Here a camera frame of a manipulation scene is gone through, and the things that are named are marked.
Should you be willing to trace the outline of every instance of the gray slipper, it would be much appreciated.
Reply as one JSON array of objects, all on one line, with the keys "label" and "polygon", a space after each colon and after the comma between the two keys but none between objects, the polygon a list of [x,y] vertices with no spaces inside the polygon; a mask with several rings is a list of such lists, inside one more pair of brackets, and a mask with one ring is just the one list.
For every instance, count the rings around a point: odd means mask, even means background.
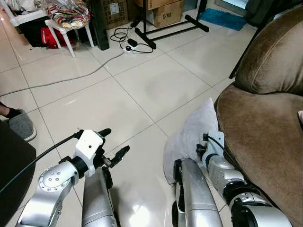
[{"label": "gray slipper", "polygon": [[22,114],[17,115],[9,120],[9,127],[25,141],[30,141],[37,135],[36,128],[29,119],[27,113],[18,109]]}]

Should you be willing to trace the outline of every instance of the blue rug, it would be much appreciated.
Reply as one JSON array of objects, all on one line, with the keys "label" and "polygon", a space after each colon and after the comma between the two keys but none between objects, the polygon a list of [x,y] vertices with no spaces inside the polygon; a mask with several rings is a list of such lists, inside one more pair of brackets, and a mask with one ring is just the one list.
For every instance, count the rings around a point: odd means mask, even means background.
[{"label": "blue rug", "polygon": [[199,19],[237,31],[247,23],[243,17],[210,8],[201,13]]}]

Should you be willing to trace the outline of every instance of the black sock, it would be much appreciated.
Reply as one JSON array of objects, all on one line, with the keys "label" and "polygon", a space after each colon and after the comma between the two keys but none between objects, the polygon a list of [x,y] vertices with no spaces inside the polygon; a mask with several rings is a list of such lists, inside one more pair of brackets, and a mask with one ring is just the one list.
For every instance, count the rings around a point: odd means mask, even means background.
[{"label": "black sock", "polygon": [[22,112],[20,110],[16,110],[16,109],[10,108],[9,109],[9,114],[6,115],[5,117],[11,119],[13,117],[16,117],[19,114],[22,114]]},{"label": "black sock", "polygon": [[0,102],[0,105],[1,105],[1,106],[4,106],[4,107],[6,107],[6,108],[7,108],[7,106],[6,106],[6,105],[4,105],[2,102]]}]

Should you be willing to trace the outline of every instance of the red bag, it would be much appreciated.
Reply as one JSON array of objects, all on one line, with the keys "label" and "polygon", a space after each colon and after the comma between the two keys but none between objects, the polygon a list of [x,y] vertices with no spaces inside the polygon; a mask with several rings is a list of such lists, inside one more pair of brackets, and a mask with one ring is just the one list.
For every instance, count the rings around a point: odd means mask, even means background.
[{"label": "red bag", "polygon": [[[54,31],[56,33],[56,36],[59,40],[60,45],[66,46],[63,35],[56,29],[54,29]],[[46,44],[49,48],[51,48],[51,49],[58,48],[57,43],[56,43],[55,39],[53,38],[53,35],[52,35],[51,31],[49,30],[49,28],[47,28],[47,27],[41,28],[41,39],[42,39],[42,43]]]}]

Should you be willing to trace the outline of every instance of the wire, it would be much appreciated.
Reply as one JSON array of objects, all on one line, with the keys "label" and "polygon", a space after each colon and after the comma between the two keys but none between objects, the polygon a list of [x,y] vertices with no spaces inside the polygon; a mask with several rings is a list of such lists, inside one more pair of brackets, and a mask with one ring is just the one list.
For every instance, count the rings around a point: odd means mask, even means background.
[{"label": "wire", "polygon": [[225,154],[228,156],[228,158],[233,162],[233,164],[237,167],[239,167],[239,165],[237,164],[237,162],[234,160],[234,158],[230,155],[230,153],[228,153],[228,151],[217,141],[215,140],[213,137],[207,135],[208,138],[210,138],[213,142],[215,142],[216,144],[218,144],[218,146],[225,152]]},{"label": "wire", "polygon": [[135,51],[135,52],[139,52],[139,53],[152,53],[153,52],[153,48],[147,44],[137,44],[137,46],[139,45],[144,45],[144,46],[148,46],[149,48],[151,48],[151,51],[138,51],[138,50],[134,50],[132,49],[132,51]]},{"label": "wire", "polygon": [[11,91],[11,92],[8,92],[8,93],[5,93],[5,94],[2,94],[1,96],[6,96],[6,95],[9,95],[9,94],[12,94],[12,93],[16,93],[16,92],[19,92],[19,91],[24,91],[24,90],[28,90],[28,89],[32,89],[32,88],[36,88],[36,87],[45,87],[45,86],[49,86],[49,85],[53,85],[53,84],[58,84],[58,83],[61,83],[61,82],[66,82],[66,81],[70,81],[70,80],[74,80],[74,79],[80,79],[80,78],[83,78],[83,77],[88,77],[90,76],[91,74],[97,72],[98,70],[100,70],[103,66],[105,66],[107,63],[109,63],[111,60],[115,59],[115,58],[118,58],[120,57],[121,55],[123,55],[124,52],[120,53],[119,55],[113,57],[113,58],[110,58],[108,59],[106,62],[104,62],[101,66],[99,66],[96,70],[94,70],[93,72],[87,74],[87,75],[84,75],[84,76],[79,76],[79,77],[74,77],[74,78],[70,78],[70,79],[63,79],[63,80],[59,80],[59,81],[56,81],[56,82],[52,82],[52,83],[48,83],[48,84],[43,84],[43,85],[37,85],[37,86],[32,86],[32,87],[27,87],[27,88],[23,88],[23,89],[19,89],[19,90],[16,90],[16,91]]},{"label": "wire", "polygon": [[39,161],[41,158],[43,158],[45,155],[47,155],[49,152],[57,148],[58,146],[64,144],[65,142],[71,140],[72,138],[76,138],[77,133],[67,137],[66,139],[60,141],[59,143],[53,145],[51,148],[47,149],[45,152],[43,152],[41,155],[36,157],[33,161],[31,161],[26,167],[24,167],[18,174],[16,174],[3,188],[1,188],[0,193],[2,193],[11,183],[13,183],[18,177],[20,177],[27,169],[29,169],[33,164],[35,164],[37,161]]},{"label": "wire", "polygon": [[[117,33],[118,30],[127,30],[127,32],[126,33],[125,32],[118,32]],[[120,45],[121,49],[123,49],[123,47],[121,45],[121,42],[124,42],[126,40],[126,38],[128,39],[128,31],[129,30],[132,30],[132,27],[131,28],[129,27],[129,22],[128,22],[128,28],[126,28],[126,27],[116,28],[114,34],[111,35],[110,39],[114,42],[119,42],[119,45]]]}]

